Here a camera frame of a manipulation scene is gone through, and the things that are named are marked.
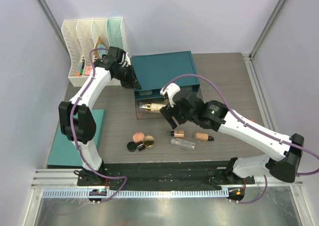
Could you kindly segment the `BB cream pump bottle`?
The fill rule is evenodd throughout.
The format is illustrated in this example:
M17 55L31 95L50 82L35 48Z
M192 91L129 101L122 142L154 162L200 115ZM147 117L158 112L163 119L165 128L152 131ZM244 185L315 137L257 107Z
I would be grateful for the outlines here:
M165 134L168 136L172 136L174 138L184 138L185 136L185 133L183 130L166 131Z

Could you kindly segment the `cream foundation bottle gold pump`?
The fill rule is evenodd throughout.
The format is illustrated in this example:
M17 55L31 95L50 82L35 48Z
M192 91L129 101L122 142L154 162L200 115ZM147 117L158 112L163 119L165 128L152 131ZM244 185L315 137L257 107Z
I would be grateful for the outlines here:
M149 112L159 112L162 107L165 107L165 104L161 103L140 103L139 107Z

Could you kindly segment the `clear acrylic drawer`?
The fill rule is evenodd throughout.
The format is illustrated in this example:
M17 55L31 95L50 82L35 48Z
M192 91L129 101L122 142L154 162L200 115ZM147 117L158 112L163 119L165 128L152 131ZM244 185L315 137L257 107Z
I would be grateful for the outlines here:
M162 117L160 109L169 105L169 99L159 90L135 91L135 110L138 120Z

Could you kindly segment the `beige foundation tube black cap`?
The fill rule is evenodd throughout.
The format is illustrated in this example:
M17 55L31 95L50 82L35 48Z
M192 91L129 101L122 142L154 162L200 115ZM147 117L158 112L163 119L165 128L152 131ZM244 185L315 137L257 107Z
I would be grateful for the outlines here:
M208 135L207 133L196 133L195 138L199 141L214 141L214 137Z

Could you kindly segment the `clear plastic bottle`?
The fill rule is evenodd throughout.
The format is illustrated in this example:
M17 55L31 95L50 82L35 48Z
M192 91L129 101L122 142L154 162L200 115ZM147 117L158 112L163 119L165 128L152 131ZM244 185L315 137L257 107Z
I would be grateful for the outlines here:
M179 138L172 138L170 143L172 145L175 145L175 146L180 147L180 148L185 149L185 150L192 151L195 148L194 142L190 142L190 141L179 139Z

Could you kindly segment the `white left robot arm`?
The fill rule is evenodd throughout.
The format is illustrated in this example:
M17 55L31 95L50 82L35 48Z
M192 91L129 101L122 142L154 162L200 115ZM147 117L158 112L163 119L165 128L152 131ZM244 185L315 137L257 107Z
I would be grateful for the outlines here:
M89 180L94 185L102 185L106 173L102 170L103 160L97 152L93 140L96 123L92 115L93 106L102 90L112 79L117 79L123 88L142 87L136 77L128 54L121 48L95 48L90 51L92 71L78 93L69 101L58 106L61 133L71 141L82 160L82 167L89 170Z

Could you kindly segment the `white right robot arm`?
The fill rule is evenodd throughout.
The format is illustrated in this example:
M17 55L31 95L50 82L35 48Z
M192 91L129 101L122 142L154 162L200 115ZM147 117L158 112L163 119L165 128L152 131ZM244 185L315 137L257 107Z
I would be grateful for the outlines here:
M232 158L225 171L228 182L235 184L242 178L266 174L286 183L295 181L303 136L276 133L230 111L219 101L203 102L191 90L180 89L176 84L162 89L160 94L168 100L160 112L173 129L186 121L193 122L200 128L238 138L263 152L257 157Z

